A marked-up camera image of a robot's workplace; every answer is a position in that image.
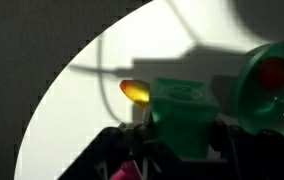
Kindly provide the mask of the green plastic bowl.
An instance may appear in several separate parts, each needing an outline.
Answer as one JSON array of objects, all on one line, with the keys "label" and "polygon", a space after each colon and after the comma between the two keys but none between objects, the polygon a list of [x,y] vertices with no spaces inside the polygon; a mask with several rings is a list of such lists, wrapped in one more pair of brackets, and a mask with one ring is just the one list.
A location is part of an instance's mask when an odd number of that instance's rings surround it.
[{"label": "green plastic bowl", "polygon": [[232,92],[232,110],[240,126],[250,134],[264,129],[284,135],[284,88],[265,89],[258,81],[256,69],[269,57],[284,58],[284,40],[257,47],[248,52]]}]

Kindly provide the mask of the small red ball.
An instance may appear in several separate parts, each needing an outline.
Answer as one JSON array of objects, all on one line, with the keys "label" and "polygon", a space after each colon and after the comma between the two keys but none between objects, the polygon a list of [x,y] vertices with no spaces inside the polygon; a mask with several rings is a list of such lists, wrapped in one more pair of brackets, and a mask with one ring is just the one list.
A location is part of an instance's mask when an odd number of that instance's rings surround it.
[{"label": "small red ball", "polygon": [[284,58],[269,57],[259,63],[257,78],[265,89],[284,88]]}]

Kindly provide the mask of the yellow banana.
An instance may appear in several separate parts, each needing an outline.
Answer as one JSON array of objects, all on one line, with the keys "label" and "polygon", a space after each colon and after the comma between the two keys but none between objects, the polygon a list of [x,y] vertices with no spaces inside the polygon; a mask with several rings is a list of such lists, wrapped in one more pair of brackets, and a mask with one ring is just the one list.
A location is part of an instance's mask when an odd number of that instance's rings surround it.
[{"label": "yellow banana", "polygon": [[122,80],[119,85],[124,95],[140,108],[149,105],[150,84],[140,80]]}]

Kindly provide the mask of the round white table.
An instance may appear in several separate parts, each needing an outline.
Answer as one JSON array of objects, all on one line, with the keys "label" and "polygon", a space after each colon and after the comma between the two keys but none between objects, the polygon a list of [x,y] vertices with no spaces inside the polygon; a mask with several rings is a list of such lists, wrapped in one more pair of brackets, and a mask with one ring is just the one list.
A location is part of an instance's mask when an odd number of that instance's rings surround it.
[{"label": "round white table", "polygon": [[284,0],[151,0],[45,93],[14,180],[284,180]]}]

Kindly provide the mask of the dark green block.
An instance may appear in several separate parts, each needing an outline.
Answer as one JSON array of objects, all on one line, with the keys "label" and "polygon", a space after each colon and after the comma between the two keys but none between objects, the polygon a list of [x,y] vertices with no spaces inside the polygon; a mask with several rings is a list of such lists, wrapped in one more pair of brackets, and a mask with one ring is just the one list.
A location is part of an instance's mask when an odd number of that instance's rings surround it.
[{"label": "dark green block", "polygon": [[203,82],[156,77],[149,102],[158,138],[179,157],[204,159],[219,103]]}]

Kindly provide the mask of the magenta block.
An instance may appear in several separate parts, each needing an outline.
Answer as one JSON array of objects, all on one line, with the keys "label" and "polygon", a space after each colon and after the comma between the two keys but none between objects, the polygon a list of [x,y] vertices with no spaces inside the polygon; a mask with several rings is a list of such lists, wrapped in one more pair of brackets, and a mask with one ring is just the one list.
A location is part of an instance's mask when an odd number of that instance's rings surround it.
[{"label": "magenta block", "polygon": [[141,180],[141,175],[134,161],[126,161],[111,176],[111,180]]}]

